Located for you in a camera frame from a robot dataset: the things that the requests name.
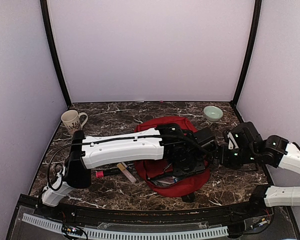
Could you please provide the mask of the red student backpack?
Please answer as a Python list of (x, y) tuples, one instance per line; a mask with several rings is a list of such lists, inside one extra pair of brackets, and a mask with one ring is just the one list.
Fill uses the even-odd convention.
[[(163, 124), (178, 124), (182, 130), (190, 130), (196, 133), (198, 130), (196, 127), (186, 118), (180, 116), (164, 116), (159, 118), (154, 118), (144, 123), (137, 125), (135, 132), (142, 132), (150, 128), (155, 128), (158, 125)], [(164, 173), (164, 167), (168, 165), (167, 160), (137, 160), (134, 162), (134, 167), (141, 179), (143, 179), (146, 184), (154, 192), (161, 196), (169, 198), (178, 198), (190, 195), (198, 191), (203, 185), (205, 185), (209, 178), (211, 171), (210, 169), (205, 169), (204, 172), (196, 174), (193, 176), (181, 179), (167, 187), (156, 186), (149, 177), (158, 177)]]

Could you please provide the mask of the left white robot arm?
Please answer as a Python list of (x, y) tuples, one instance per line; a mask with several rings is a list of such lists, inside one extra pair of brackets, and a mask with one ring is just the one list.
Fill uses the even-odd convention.
[(74, 189), (91, 185), (91, 170), (98, 167), (139, 161), (145, 179), (160, 189), (171, 188), (184, 179), (204, 173), (217, 150), (209, 128), (193, 132), (177, 123), (159, 124), (147, 130), (114, 135), (85, 136), (74, 133), (68, 159), (54, 183), (41, 195), (41, 210), (50, 218), (61, 213), (59, 202)]

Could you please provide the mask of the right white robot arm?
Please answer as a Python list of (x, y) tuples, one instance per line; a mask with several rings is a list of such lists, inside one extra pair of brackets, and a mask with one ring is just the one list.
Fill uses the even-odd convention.
[[(239, 169), (246, 164), (269, 165), (300, 175), (300, 146), (296, 142), (271, 135), (267, 139), (252, 122), (243, 122), (226, 132), (225, 143), (217, 147), (214, 160), (227, 168)], [(300, 186), (257, 185), (245, 205), (245, 213), (256, 217), (265, 208), (300, 206)]]

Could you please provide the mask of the dog cover book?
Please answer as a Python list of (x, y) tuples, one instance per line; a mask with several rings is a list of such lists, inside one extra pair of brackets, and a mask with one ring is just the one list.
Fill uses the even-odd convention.
[(174, 176), (168, 176), (165, 179), (162, 180), (163, 183), (168, 184), (168, 185), (172, 185), (175, 184), (181, 180), (183, 180), (183, 177), (174, 177)]

